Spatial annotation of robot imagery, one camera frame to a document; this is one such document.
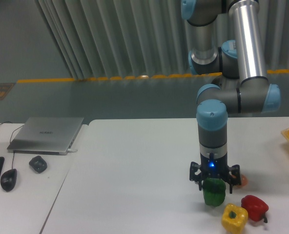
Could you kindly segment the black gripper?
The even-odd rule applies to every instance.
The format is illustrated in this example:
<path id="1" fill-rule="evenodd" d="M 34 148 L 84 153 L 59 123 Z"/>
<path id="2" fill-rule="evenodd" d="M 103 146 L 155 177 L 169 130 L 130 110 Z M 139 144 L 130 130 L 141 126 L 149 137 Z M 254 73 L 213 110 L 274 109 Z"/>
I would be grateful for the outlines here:
<path id="1" fill-rule="evenodd" d="M 222 179 L 229 185 L 229 192 L 233 193 L 233 186 L 240 186 L 240 165 L 227 165 L 227 154 L 220 158 L 209 158 L 200 154 L 201 164 L 190 163 L 189 180 L 194 181 L 202 190 L 203 180 L 207 178 Z"/>

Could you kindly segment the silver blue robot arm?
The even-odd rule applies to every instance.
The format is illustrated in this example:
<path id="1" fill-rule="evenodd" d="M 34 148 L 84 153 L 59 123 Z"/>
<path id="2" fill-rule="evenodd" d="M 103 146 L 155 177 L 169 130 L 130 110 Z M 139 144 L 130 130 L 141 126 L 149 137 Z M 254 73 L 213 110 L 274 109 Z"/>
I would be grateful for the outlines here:
<path id="1" fill-rule="evenodd" d="M 181 15 L 195 28 L 197 41 L 188 54 L 192 74 L 219 72 L 196 98 L 200 163 L 192 162 L 189 179 L 200 188 L 208 178 L 241 184 L 239 165 L 227 164 L 230 114 L 271 112 L 281 105 L 280 89 L 267 79 L 256 0 L 183 0 Z M 232 20 L 235 38 L 214 45 L 213 26 L 220 14 Z"/>

